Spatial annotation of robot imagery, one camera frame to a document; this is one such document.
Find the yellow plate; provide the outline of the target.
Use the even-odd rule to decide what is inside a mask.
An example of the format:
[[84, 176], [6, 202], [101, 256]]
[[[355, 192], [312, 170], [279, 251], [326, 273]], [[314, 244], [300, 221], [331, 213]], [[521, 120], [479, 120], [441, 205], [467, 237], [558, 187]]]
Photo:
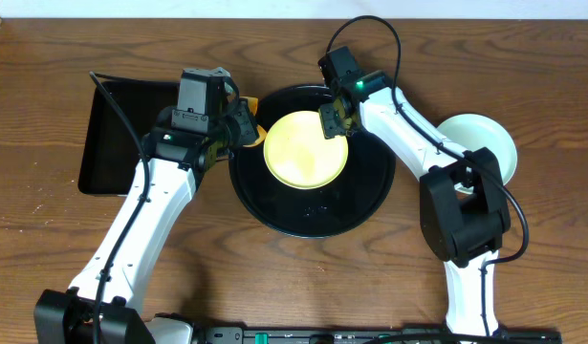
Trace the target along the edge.
[[296, 189], [320, 188], [334, 181], [347, 163], [347, 138], [326, 139], [319, 113], [297, 111], [280, 118], [263, 144], [272, 175]]

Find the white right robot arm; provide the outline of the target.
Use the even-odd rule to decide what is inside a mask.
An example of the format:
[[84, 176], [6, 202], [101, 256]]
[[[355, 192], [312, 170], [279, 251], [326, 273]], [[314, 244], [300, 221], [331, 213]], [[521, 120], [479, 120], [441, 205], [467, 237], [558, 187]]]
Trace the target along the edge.
[[333, 103], [319, 109], [326, 138], [365, 131], [382, 141], [414, 174], [420, 187], [420, 227], [444, 262], [447, 328], [493, 336], [493, 272], [511, 227], [498, 159], [487, 148], [470, 151], [429, 123], [381, 71], [325, 72]]

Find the mint green plate with streak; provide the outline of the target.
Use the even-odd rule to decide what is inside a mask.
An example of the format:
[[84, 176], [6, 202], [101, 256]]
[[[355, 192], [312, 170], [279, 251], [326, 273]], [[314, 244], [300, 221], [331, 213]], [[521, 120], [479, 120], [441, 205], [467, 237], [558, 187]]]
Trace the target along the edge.
[[517, 150], [509, 132], [497, 121], [478, 114], [456, 115], [442, 122], [438, 131], [470, 151], [488, 148], [497, 158], [507, 184], [517, 167]]

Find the orange green scrub sponge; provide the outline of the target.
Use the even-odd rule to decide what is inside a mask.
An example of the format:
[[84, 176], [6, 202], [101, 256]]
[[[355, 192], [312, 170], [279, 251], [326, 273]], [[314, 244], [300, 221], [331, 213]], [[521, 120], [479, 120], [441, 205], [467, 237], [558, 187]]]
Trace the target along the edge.
[[245, 109], [243, 122], [240, 124], [240, 141], [243, 147], [255, 147], [267, 136], [266, 130], [258, 124], [256, 119], [259, 100], [256, 97], [241, 97], [240, 102]]

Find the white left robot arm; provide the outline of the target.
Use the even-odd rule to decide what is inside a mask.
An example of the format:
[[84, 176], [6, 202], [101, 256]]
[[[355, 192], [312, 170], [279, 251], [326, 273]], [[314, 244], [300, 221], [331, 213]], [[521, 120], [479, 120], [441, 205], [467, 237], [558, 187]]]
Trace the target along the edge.
[[190, 343], [194, 328], [176, 315], [141, 318], [165, 241], [217, 158], [264, 135], [258, 101], [242, 97], [203, 114], [167, 107], [137, 140], [134, 179], [92, 259], [65, 291], [44, 290], [33, 311], [41, 343]]

